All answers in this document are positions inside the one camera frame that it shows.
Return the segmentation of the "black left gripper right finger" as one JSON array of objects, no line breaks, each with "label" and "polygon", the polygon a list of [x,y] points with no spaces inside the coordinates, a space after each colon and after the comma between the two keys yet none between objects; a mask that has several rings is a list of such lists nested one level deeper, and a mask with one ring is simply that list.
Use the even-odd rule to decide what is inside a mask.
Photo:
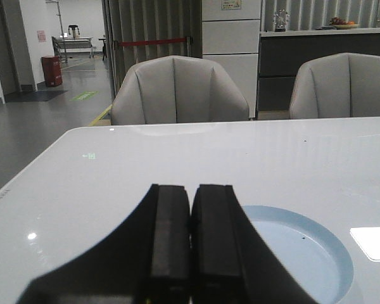
[{"label": "black left gripper right finger", "polygon": [[257,233],[232,186],[199,186],[191,246],[194,303],[315,303]]}]

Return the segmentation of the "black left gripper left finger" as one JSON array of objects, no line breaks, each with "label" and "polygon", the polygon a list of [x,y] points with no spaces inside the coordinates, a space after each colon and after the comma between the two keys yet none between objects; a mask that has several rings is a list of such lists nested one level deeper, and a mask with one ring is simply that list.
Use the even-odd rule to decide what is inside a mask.
[{"label": "black left gripper left finger", "polygon": [[153,184],[133,212],[85,253],[30,282],[19,303],[188,303],[189,200]]}]

